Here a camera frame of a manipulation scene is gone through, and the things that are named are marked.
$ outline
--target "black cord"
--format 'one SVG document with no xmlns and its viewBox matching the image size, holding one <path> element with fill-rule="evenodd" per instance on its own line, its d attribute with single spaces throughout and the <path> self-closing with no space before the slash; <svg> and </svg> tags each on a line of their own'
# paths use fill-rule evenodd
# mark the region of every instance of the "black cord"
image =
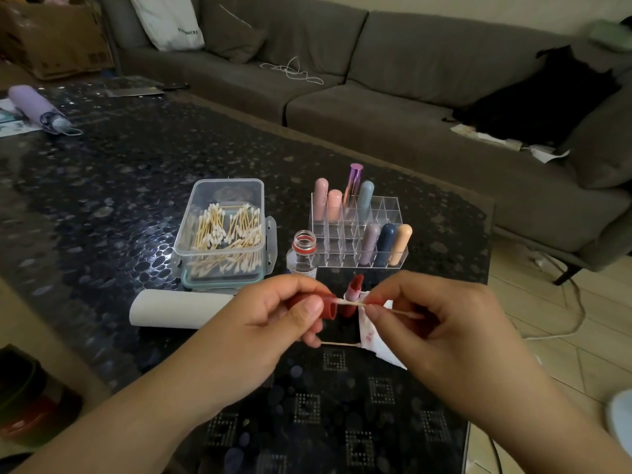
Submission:
<svg viewBox="0 0 632 474">
<path fill-rule="evenodd" d="M 492 439 L 492 436 L 488 435 L 487 437 L 489 438 L 489 442 L 492 443 L 492 449 L 494 449 L 494 457 L 496 458 L 496 464 L 498 465 L 498 474 L 502 474 L 501 456 L 499 456 L 498 454 L 498 448 L 496 448 L 496 443 L 494 442 L 494 439 Z"/>
</svg>

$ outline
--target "sofa leg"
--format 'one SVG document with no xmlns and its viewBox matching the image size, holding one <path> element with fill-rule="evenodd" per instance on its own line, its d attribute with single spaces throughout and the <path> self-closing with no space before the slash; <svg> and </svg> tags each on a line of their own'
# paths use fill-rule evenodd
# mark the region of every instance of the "sofa leg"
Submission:
<svg viewBox="0 0 632 474">
<path fill-rule="evenodd" d="M 570 278 L 575 276 L 579 271 L 581 271 L 581 268 L 575 264 L 567 263 L 566 265 L 567 265 L 566 272 L 562 276 L 557 278 L 555 281 L 553 281 L 553 284 L 555 284 L 556 286 L 561 286 Z"/>
</svg>

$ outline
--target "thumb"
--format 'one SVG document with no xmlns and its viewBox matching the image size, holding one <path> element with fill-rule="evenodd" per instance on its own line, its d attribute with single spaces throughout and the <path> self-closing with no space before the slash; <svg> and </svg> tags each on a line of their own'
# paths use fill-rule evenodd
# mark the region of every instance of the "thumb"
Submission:
<svg viewBox="0 0 632 474">
<path fill-rule="evenodd" d="M 292 343 L 304 335 L 319 318 L 323 310 L 320 296 L 309 296 L 296 303 L 276 323 L 266 327 L 270 346 L 280 353 L 285 352 Z"/>
<path fill-rule="evenodd" d="M 392 311 L 383 306 L 368 304 L 364 310 L 393 354 L 411 373 L 417 377 L 421 376 L 420 371 L 428 363 L 432 354 L 428 343 L 408 329 Z"/>
</svg>

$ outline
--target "person's left hand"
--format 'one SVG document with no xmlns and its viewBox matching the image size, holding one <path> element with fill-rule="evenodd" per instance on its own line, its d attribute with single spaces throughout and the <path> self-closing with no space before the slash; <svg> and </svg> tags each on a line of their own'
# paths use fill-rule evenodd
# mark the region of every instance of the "person's left hand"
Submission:
<svg viewBox="0 0 632 474">
<path fill-rule="evenodd" d="M 315 279 L 284 274 L 251 284 L 145 378 L 160 409 L 199 424 L 257 389 L 281 354 L 302 341 L 318 348 L 323 308 L 310 296 L 288 311 L 298 293 L 330 291 Z"/>
</svg>

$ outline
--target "clear plastic box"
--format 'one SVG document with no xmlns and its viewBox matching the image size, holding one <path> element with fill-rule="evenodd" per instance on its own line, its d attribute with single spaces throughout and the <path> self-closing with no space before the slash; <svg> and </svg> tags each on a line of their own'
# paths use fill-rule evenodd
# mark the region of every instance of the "clear plastic box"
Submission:
<svg viewBox="0 0 632 474">
<path fill-rule="evenodd" d="M 265 217 L 264 183 L 259 179 L 201 179 L 194 184 L 186 206 L 172 265 L 177 266 L 182 284 L 190 289 L 220 289 L 251 284 L 270 274 L 277 258 L 276 222 Z M 218 203 L 225 210 L 223 228 L 229 232 L 230 215 L 244 206 L 259 209 L 252 217 L 259 224 L 261 241 L 248 248 L 202 250 L 194 247 L 200 216 L 209 205 Z"/>
<path fill-rule="evenodd" d="M 393 223 L 402 224 L 399 201 L 394 197 L 375 196 L 366 209 L 358 209 L 357 196 L 347 200 L 341 206 L 338 216 L 329 221 L 329 206 L 326 203 L 321 219 L 315 219 L 314 194 L 310 209 L 310 227 L 316 235 L 316 254 L 319 267 L 336 268 L 386 268 L 400 269 L 408 255 L 408 248 L 403 252 L 363 252 L 361 249 L 364 230 L 369 223 L 383 226 Z"/>
</svg>

